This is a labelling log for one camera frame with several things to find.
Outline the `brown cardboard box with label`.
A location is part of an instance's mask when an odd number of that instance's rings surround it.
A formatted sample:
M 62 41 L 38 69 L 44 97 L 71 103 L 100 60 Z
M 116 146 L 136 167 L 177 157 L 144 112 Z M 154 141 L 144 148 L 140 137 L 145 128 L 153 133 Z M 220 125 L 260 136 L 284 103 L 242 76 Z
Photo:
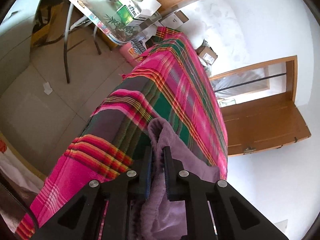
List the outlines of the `brown cardboard box with label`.
M 218 55 L 208 46 L 200 46 L 197 50 L 197 55 L 203 59 L 206 64 L 212 65 L 218 58 Z

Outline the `white green tissue box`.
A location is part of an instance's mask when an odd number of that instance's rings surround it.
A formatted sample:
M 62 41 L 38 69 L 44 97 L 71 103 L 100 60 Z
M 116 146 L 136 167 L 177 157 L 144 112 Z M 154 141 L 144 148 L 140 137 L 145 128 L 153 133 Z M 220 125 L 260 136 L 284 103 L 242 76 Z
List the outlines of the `white green tissue box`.
M 157 0 L 119 0 L 121 7 L 117 10 L 125 26 L 135 27 L 149 19 L 160 7 Z

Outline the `white drawer cabinet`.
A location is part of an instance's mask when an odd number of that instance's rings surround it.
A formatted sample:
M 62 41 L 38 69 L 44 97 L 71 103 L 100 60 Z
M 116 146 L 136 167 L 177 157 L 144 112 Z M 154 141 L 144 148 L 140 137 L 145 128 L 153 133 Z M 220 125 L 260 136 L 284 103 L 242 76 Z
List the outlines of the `white drawer cabinet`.
M 35 15 L 41 0 L 16 0 L 1 23 L 1 94 L 29 65 Z

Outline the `white open cardboard box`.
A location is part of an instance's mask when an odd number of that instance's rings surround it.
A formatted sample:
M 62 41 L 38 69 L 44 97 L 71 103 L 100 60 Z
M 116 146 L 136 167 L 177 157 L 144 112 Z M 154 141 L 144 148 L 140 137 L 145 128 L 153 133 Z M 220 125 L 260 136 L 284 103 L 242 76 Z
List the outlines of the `white open cardboard box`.
M 161 20 L 160 24 L 164 27 L 177 29 L 187 21 L 189 21 L 189 18 L 181 10 L 179 10 Z

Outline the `pink bottle pack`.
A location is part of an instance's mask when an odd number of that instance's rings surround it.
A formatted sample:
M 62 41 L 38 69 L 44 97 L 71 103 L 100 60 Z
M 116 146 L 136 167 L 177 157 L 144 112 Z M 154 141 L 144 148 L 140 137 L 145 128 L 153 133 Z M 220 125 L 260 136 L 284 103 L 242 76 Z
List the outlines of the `pink bottle pack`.
M 142 41 L 132 39 L 119 49 L 120 54 L 132 67 L 136 67 L 143 60 L 140 55 L 146 51 Z

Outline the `purple fleece garment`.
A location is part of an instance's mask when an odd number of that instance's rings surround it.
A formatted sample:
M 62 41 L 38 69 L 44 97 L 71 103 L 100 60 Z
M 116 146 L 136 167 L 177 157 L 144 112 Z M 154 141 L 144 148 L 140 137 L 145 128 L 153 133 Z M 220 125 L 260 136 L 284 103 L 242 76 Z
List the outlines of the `purple fleece garment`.
M 167 191 L 182 169 L 211 183 L 220 179 L 220 169 L 215 165 L 208 166 L 196 157 L 163 118 L 150 121 L 148 135 L 155 154 L 152 165 L 155 174 L 149 198 L 140 210 L 137 238 L 181 239 L 187 234 L 185 203 L 171 202 Z

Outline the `wooden door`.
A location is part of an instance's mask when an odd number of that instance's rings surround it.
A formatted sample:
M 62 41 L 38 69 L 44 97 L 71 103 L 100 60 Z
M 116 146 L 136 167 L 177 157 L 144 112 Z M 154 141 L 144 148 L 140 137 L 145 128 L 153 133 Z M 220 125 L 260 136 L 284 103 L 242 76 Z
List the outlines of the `wooden door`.
M 222 107 L 221 113 L 230 157 L 281 148 L 311 137 L 289 92 Z

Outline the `pink green plaid bedspread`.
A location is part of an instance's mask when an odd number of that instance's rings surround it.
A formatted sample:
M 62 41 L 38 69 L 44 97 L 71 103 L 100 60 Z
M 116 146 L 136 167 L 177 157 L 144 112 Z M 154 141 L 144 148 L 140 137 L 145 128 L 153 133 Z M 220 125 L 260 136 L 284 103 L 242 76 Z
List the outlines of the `pink green plaid bedspread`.
M 143 60 L 92 113 L 60 157 L 20 221 L 16 236 L 33 235 L 92 180 L 111 181 L 143 159 L 148 124 L 163 118 L 187 148 L 227 177 L 227 131 L 215 94 L 184 33 L 159 27 Z M 152 149 L 152 165 L 155 154 Z M 151 182 L 154 179 L 151 170 Z

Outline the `glass top side table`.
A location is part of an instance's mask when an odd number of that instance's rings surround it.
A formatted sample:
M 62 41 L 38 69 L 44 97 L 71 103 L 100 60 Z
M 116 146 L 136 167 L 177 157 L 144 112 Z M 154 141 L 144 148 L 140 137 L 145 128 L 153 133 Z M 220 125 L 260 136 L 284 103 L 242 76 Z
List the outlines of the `glass top side table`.
M 66 80 L 69 83 L 68 71 L 68 34 L 82 24 L 94 24 L 93 35 L 100 29 L 113 43 L 122 46 L 134 39 L 141 31 L 161 19 L 158 10 L 139 26 L 125 26 L 117 10 L 121 7 L 119 0 L 69 0 L 70 6 L 66 20 L 63 58 Z

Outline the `plastic curtain with zipper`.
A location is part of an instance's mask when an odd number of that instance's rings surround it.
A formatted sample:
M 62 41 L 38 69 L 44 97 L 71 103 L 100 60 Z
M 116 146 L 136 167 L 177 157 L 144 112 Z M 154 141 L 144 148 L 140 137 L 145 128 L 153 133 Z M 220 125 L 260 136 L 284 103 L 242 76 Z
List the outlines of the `plastic curtain with zipper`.
M 286 64 L 271 64 L 211 82 L 220 107 L 249 102 L 286 91 Z

